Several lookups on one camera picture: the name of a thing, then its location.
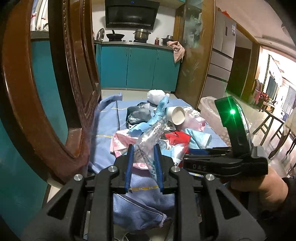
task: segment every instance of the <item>green light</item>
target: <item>green light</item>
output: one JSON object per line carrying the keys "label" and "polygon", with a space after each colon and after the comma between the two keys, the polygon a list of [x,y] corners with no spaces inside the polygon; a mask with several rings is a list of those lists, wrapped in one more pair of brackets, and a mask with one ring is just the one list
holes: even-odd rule
{"label": "green light", "polygon": [[236,112],[235,109],[231,109],[231,110],[230,110],[230,114],[231,114],[231,115],[234,115],[235,112]]}

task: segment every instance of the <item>metal screw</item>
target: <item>metal screw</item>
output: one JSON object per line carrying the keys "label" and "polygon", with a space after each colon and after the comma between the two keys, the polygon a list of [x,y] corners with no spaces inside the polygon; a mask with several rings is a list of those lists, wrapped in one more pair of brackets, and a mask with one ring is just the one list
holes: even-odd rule
{"label": "metal screw", "polygon": [[180,171],[180,167],[177,167],[177,166],[173,166],[170,169],[172,170],[172,172],[179,172]]}
{"label": "metal screw", "polygon": [[118,170],[117,166],[108,167],[108,171],[110,171],[110,172],[117,172],[117,170]]}
{"label": "metal screw", "polygon": [[206,174],[205,178],[209,181],[213,181],[215,179],[215,176],[213,174]]}
{"label": "metal screw", "polygon": [[81,175],[81,174],[76,174],[75,176],[74,176],[74,180],[75,181],[80,181],[80,180],[82,180],[83,179],[83,176]]}

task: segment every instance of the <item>black sleeve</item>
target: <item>black sleeve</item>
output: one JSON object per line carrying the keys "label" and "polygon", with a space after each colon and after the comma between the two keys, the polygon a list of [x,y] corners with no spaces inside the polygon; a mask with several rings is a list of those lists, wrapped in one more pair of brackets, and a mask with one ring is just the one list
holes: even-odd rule
{"label": "black sleeve", "polygon": [[288,185],[288,195],[276,212],[263,211],[258,223],[267,235],[267,240],[293,240],[296,222],[296,176],[283,181]]}

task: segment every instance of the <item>white paper cup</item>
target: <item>white paper cup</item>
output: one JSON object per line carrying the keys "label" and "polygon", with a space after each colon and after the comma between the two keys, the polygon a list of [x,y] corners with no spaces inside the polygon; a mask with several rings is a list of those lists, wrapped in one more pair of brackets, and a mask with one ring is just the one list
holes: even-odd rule
{"label": "white paper cup", "polygon": [[185,111],[181,106],[167,107],[165,114],[168,116],[168,120],[175,125],[180,125],[185,120]]}

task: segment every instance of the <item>range hood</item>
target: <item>range hood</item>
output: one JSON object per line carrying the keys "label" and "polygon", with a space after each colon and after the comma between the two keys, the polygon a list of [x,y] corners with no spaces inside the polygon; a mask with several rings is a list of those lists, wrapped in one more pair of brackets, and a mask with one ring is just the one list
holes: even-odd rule
{"label": "range hood", "polygon": [[105,0],[106,27],[153,30],[158,7],[146,0]]}

